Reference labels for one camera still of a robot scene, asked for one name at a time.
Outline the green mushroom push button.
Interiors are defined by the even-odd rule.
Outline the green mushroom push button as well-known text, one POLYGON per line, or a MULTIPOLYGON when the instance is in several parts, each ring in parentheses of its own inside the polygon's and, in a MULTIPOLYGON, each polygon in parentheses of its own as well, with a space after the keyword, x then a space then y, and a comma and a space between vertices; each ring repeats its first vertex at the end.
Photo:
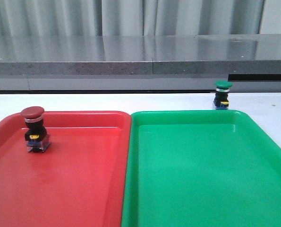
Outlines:
POLYGON ((216 90, 215 98, 213 101, 213 106, 215 110, 228 110, 228 94, 232 85, 232 82, 224 80, 218 80, 215 82, 216 90))

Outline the red mushroom push button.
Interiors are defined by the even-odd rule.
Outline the red mushroom push button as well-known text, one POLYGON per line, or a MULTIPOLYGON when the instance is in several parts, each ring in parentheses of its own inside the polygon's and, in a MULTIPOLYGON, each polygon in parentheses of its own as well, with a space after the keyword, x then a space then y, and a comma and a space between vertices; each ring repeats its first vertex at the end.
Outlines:
POLYGON ((43 113, 44 108, 40 106, 31 106, 20 112, 28 128, 25 133, 28 152, 45 152, 50 145, 50 134, 43 125, 43 113))

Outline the green plastic tray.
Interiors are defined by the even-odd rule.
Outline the green plastic tray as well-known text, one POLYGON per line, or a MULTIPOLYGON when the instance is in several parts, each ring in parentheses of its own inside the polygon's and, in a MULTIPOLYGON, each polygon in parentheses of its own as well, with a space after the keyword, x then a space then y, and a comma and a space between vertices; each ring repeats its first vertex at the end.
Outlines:
POLYGON ((233 110, 132 114, 124 227, 281 227, 281 149, 233 110))

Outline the red plastic tray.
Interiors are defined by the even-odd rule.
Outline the red plastic tray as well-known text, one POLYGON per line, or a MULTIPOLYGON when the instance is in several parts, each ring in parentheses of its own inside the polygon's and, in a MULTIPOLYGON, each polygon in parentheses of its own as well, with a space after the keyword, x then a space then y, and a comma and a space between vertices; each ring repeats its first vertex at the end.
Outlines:
POLYGON ((0 122, 0 227, 118 227, 131 116, 45 112, 51 144, 28 152, 16 113, 0 122))

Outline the grey stone counter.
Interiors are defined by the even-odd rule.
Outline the grey stone counter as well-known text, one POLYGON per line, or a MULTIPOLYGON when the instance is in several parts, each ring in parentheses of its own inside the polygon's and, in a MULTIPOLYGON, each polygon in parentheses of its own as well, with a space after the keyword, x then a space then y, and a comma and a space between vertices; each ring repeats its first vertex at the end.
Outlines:
POLYGON ((0 93, 281 92, 281 35, 0 36, 0 93))

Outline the white pleated curtain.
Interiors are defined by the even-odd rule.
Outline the white pleated curtain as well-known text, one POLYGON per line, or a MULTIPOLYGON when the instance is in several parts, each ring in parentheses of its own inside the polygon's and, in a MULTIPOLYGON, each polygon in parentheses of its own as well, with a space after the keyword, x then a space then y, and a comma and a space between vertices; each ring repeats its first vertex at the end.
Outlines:
POLYGON ((281 0, 0 0, 0 35, 281 34, 281 0))

